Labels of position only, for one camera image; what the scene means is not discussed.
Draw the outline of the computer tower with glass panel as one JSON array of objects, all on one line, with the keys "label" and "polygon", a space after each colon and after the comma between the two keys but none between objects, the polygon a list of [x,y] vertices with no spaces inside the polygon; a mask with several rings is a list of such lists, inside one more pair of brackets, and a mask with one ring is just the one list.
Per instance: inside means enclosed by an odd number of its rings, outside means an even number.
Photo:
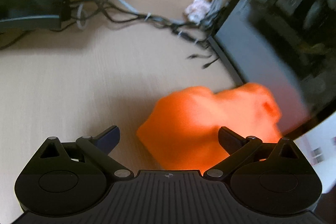
[{"label": "computer tower with glass panel", "polygon": [[209,43],[237,86],[272,92],[283,135],[335,113],[335,0],[231,0]]}]

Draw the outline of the pink crumpled tissue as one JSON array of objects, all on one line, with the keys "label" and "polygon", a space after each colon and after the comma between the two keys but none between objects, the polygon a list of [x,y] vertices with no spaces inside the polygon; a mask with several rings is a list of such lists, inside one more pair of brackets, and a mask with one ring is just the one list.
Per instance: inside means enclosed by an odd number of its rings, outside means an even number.
[{"label": "pink crumpled tissue", "polygon": [[194,0],[185,8],[184,14],[189,22],[200,23],[209,13],[211,3],[206,0]]}]

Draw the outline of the orange pumpkin costume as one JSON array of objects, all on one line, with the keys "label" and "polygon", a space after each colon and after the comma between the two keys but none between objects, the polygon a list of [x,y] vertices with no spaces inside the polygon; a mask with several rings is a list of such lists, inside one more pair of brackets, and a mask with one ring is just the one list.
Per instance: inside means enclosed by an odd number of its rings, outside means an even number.
[{"label": "orange pumpkin costume", "polygon": [[221,127],[276,143],[280,118],[276,100],[262,85],[248,83],[218,93],[196,86],[161,98],[137,137],[163,169],[204,173],[229,155],[218,141]]}]

